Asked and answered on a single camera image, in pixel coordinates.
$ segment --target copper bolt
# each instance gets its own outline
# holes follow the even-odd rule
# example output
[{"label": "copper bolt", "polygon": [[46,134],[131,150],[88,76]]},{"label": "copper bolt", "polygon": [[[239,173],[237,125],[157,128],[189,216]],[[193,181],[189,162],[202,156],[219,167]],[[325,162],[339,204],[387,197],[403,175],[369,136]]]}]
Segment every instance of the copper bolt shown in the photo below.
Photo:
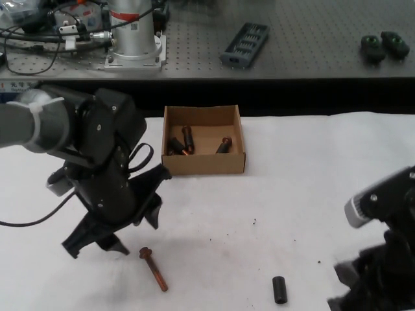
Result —
[{"label": "copper bolt", "polygon": [[183,144],[176,137],[169,140],[169,147],[178,154],[183,154],[184,156],[190,155],[190,153],[185,149],[185,146],[183,146]]},{"label": "copper bolt", "polygon": [[223,137],[222,144],[220,144],[218,150],[216,151],[217,154],[227,154],[229,152],[229,148],[232,146],[232,138],[231,137]]},{"label": "copper bolt", "polygon": [[227,136],[227,137],[223,137],[222,138],[222,142],[224,143],[224,144],[229,144],[230,146],[232,145],[232,138],[231,137],[229,137],[229,136]]},{"label": "copper bolt", "polygon": [[190,126],[184,126],[182,128],[182,133],[184,135],[184,145],[186,146],[186,150],[193,154],[195,152],[195,143],[193,142],[192,136],[192,128]]},{"label": "copper bolt", "polygon": [[142,248],[140,249],[140,258],[145,259],[146,263],[148,264],[151,272],[153,273],[154,277],[156,278],[156,281],[158,285],[160,286],[161,290],[163,292],[166,292],[169,287],[167,287],[166,282],[163,279],[163,276],[161,275],[160,271],[158,270],[156,264],[154,263],[153,259],[151,258],[152,250],[149,248]]}]

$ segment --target gray plastic holder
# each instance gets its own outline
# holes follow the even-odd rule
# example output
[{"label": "gray plastic holder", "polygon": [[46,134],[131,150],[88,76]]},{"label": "gray plastic holder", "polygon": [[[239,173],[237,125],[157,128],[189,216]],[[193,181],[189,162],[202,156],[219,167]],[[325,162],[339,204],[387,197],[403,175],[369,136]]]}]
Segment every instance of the gray plastic holder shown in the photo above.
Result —
[{"label": "gray plastic holder", "polygon": [[238,68],[249,67],[267,39],[270,27],[245,23],[231,44],[220,56],[225,65]]}]

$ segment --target white table surface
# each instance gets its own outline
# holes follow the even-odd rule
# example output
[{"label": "white table surface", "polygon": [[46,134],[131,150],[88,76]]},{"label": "white table surface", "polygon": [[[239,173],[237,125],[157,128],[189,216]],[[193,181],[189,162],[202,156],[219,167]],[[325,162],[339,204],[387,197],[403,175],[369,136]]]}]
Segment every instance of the white table surface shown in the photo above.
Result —
[{"label": "white table surface", "polygon": [[[160,162],[162,119],[142,141]],[[386,226],[356,230],[343,206],[358,190],[415,162],[415,116],[243,118],[246,172],[173,178],[158,193],[160,228],[117,236],[129,256],[91,245],[72,259],[60,245],[86,210],[75,198],[43,224],[0,227],[1,310],[329,310],[342,295],[333,266],[383,241]],[[22,147],[0,150],[0,220],[29,222],[61,200],[45,188],[62,161]],[[161,292],[139,249],[168,285]],[[277,306],[272,278],[289,302]]]}]

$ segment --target cardboard box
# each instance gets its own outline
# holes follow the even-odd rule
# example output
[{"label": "cardboard box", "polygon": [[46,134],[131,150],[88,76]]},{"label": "cardboard box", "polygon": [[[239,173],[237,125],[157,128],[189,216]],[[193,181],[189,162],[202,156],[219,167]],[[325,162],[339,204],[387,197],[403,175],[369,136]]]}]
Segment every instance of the cardboard box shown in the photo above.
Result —
[{"label": "cardboard box", "polygon": [[[168,155],[170,138],[184,145],[185,125],[192,128],[195,153]],[[229,153],[216,154],[226,136],[232,138]],[[238,106],[165,107],[161,152],[161,162],[172,175],[243,173],[246,155]]]}]

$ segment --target robotic arm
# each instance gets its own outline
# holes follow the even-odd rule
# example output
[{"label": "robotic arm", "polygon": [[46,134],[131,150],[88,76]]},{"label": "robotic arm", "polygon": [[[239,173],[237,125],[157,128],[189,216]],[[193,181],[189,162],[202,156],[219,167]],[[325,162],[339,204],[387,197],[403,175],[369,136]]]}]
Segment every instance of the robotic arm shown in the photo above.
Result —
[{"label": "robotic arm", "polygon": [[[131,178],[153,155],[147,144],[136,144],[147,128],[145,119],[128,95],[99,89],[94,95],[42,86],[20,94],[16,102],[0,105],[0,147],[21,144],[32,152],[47,152],[65,159],[47,181],[61,196],[72,188],[88,210],[63,242],[76,258],[96,242],[106,251],[128,254],[114,233],[143,218],[158,228],[161,198],[156,189],[169,171],[158,165]],[[130,168],[143,146],[150,154]]]},{"label": "robotic arm", "polygon": [[350,287],[330,299],[332,311],[400,311],[415,308],[415,167],[407,167],[354,196],[345,206],[353,227],[378,219],[390,228],[385,244],[335,267]]}]

